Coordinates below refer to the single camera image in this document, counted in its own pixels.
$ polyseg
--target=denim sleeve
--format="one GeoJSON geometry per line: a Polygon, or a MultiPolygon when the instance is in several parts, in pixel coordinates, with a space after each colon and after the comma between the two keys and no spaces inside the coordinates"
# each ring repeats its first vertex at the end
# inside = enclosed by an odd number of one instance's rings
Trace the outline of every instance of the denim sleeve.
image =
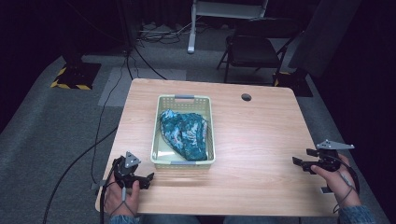
{"type": "Polygon", "coordinates": [[[117,215],[110,218],[110,224],[139,224],[139,221],[134,217],[117,215]]]}
{"type": "Polygon", "coordinates": [[[352,206],[340,209],[340,222],[343,224],[374,224],[374,216],[366,206],[352,206]]]}

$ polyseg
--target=basket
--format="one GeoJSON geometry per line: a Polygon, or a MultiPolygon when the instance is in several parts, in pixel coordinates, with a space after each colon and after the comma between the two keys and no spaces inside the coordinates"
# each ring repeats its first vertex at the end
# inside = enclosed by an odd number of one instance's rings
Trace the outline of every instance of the basket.
{"type": "Polygon", "coordinates": [[[151,161],[156,168],[168,169],[209,169],[216,159],[213,135],[213,120],[210,98],[201,95],[160,95],[158,97],[156,122],[151,147],[151,161]],[[206,161],[187,161],[163,140],[161,134],[160,115],[164,110],[171,109],[178,113],[196,113],[207,121],[205,140],[206,161]]]}

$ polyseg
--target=teal cloth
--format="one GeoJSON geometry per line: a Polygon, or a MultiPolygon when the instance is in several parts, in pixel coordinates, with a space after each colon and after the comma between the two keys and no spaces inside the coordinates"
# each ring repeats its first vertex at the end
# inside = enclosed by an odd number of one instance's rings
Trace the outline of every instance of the teal cloth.
{"type": "Polygon", "coordinates": [[[207,121],[196,113],[167,109],[160,116],[163,140],[187,161],[206,161],[207,121]]]}

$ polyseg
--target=table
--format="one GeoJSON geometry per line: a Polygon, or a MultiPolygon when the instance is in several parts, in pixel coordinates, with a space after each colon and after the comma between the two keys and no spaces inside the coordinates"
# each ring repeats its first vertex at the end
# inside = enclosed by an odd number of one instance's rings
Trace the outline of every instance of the table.
{"type": "Polygon", "coordinates": [[[293,156],[318,160],[305,154],[308,147],[314,143],[290,89],[140,78],[129,90],[104,179],[129,150],[142,161],[136,175],[155,173],[140,191],[141,214],[335,216],[333,195],[320,191],[325,181],[292,164],[293,156]],[[162,94],[211,98],[217,159],[209,170],[156,170],[150,161],[162,94]]]}
{"type": "Polygon", "coordinates": [[[195,23],[197,15],[236,19],[253,19],[264,16],[267,3],[267,0],[263,0],[261,6],[246,6],[240,4],[202,2],[194,0],[191,7],[191,31],[187,52],[195,52],[195,23]]]}

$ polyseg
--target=chair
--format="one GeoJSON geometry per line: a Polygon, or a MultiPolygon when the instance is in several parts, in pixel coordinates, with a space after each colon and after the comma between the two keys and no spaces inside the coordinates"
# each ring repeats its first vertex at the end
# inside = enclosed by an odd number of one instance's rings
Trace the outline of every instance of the chair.
{"type": "Polygon", "coordinates": [[[288,45],[301,32],[300,27],[296,20],[285,18],[256,18],[239,23],[233,35],[227,36],[227,49],[217,67],[219,70],[226,63],[224,82],[230,65],[256,67],[256,71],[262,67],[276,68],[278,74],[288,45]],[[286,43],[276,51],[269,38],[286,39],[286,43]]]}

